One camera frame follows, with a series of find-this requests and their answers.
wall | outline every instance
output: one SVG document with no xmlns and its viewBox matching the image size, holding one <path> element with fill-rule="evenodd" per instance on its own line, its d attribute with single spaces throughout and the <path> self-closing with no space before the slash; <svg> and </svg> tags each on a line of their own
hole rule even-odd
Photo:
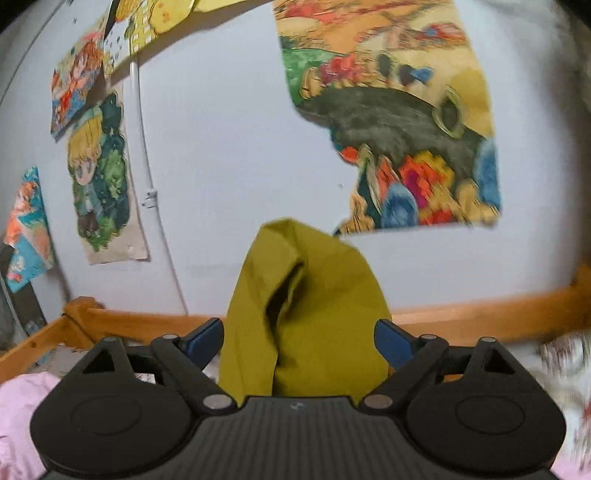
<svg viewBox="0 0 591 480">
<path fill-rule="evenodd" d="M 42 26 L 49 18 L 46 16 L 48 11 L 59 3 L 56 0 L 40 0 L 31 8 L 14 41 L 15 52 L 27 45 L 33 31 L 35 34 L 38 32 L 34 27 Z M 109 0 L 93 0 L 92 3 L 75 1 L 71 6 L 65 3 L 59 6 L 24 57 L 0 104 L 0 225 L 6 224 L 23 172 L 37 165 L 56 255 L 61 264 L 61 269 L 52 269 L 33 281 L 48 319 L 59 316 L 63 303 L 69 298 L 81 295 L 95 296 L 116 309 L 164 313 L 184 311 L 167 264 L 158 218 L 153 210 L 140 212 L 151 261 L 88 265 L 75 227 L 72 181 L 66 164 L 68 132 L 66 140 L 57 142 L 49 133 L 53 69 L 109 4 Z M 17 57 L 16 53 L 12 56 L 13 59 Z M 128 88 L 127 80 L 124 90 Z M 130 156 L 133 158 L 135 153 L 137 157 L 141 131 L 132 125 L 128 126 L 128 131 Z M 134 163 L 132 173 L 136 190 L 145 191 L 148 180 L 143 163 Z"/>
<path fill-rule="evenodd" d="M 48 133 L 53 66 L 108 3 L 96 0 L 92 11 L 86 2 L 60 7 L 0 105 L 0 225 L 22 171 L 38 164 L 63 272 L 63 281 L 54 270 L 34 282 L 49 317 L 68 296 L 82 294 L 111 308 L 183 309 L 154 210 L 140 212 L 150 262 L 86 264 L 66 140 L 55 143 Z M 476 0 L 456 3 L 489 81 L 504 212 L 492 229 L 350 237 L 394 307 L 551 290 L 571 280 L 583 256 L 589 116 L 576 92 L 567 40 L 552 25 L 512 20 Z M 347 217 L 355 169 L 339 160 L 324 128 L 293 108 L 270 4 L 194 15 L 148 47 L 139 57 L 141 116 L 135 84 L 122 76 L 135 188 L 141 195 L 150 183 L 145 133 L 164 235 L 189 312 L 226 310 L 262 222 L 293 216 L 330 232 Z"/>
<path fill-rule="evenodd" d="M 568 41 L 548 22 L 456 3 L 489 81 L 504 212 L 492 229 L 350 237 L 394 307 L 551 290 L 582 254 L 589 115 Z M 290 102 L 271 5 L 231 18 L 248 8 L 195 17 L 168 49 L 140 55 L 148 155 L 192 312 L 226 309 L 262 222 L 293 216 L 330 232 L 355 183 L 328 132 Z"/>
<path fill-rule="evenodd" d="M 22 23 L 25 21 L 27 14 L 28 12 L 25 11 L 0 34 L 0 65 L 2 65 L 4 62 L 4 58 L 12 46 L 14 37 L 17 36 L 17 33 L 20 30 Z"/>
</svg>

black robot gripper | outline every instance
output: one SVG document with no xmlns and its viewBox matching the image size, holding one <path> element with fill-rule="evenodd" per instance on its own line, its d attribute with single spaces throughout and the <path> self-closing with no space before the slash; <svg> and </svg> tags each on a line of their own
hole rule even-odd
<svg viewBox="0 0 591 480">
<path fill-rule="evenodd" d="M 379 320 L 374 343 L 395 373 L 358 406 L 248 397 L 239 408 L 202 372 L 223 344 L 219 319 L 150 346 L 105 338 L 39 405 L 31 437 L 47 480 L 554 478 L 564 417 L 494 338 L 451 347 Z"/>
</svg>

colorful drawing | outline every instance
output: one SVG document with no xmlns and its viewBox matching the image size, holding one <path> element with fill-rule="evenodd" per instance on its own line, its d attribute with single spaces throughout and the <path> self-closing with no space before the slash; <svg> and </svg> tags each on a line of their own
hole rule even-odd
<svg viewBox="0 0 591 480">
<path fill-rule="evenodd" d="M 55 137 L 86 104 L 89 90 L 102 67 L 103 15 L 70 49 L 53 71 L 51 134 Z"/>
<path fill-rule="evenodd" d="M 14 248 L 6 278 L 13 293 L 56 263 L 36 167 L 22 177 L 4 243 Z"/>
<path fill-rule="evenodd" d="M 75 123 L 68 143 L 77 230 L 91 264 L 147 258 L 113 91 Z"/>
<path fill-rule="evenodd" d="M 113 0 L 105 28 L 105 76 L 181 23 L 195 0 Z"/>
<path fill-rule="evenodd" d="M 359 170 L 337 233 L 494 223 L 486 81 L 453 0 L 275 0 L 295 106 Z"/>
</svg>

wooden bed frame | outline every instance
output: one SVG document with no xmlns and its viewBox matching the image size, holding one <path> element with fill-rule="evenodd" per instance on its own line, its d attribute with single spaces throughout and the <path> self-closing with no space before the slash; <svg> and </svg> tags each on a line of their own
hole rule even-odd
<svg viewBox="0 0 591 480">
<path fill-rule="evenodd" d="M 393 310 L 392 321 L 413 335 L 435 333 L 451 345 L 474 345 L 481 336 L 503 342 L 548 339 L 591 327 L 591 268 L 579 268 L 572 286 L 552 293 L 414 310 Z M 58 344 L 88 349 L 105 336 L 150 343 L 165 333 L 186 335 L 209 317 L 117 312 L 79 297 L 64 315 L 0 356 L 0 383 L 16 377 Z"/>
</svg>

yellow cloth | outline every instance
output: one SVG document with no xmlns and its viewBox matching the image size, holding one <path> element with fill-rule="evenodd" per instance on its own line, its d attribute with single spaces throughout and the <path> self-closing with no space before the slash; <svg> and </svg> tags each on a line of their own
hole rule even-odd
<svg viewBox="0 0 591 480">
<path fill-rule="evenodd" d="M 350 395 L 388 375 L 374 324 L 390 318 L 363 256 L 294 220 L 261 227 L 228 310 L 220 385 L 247 395 Z"/>
</svg>

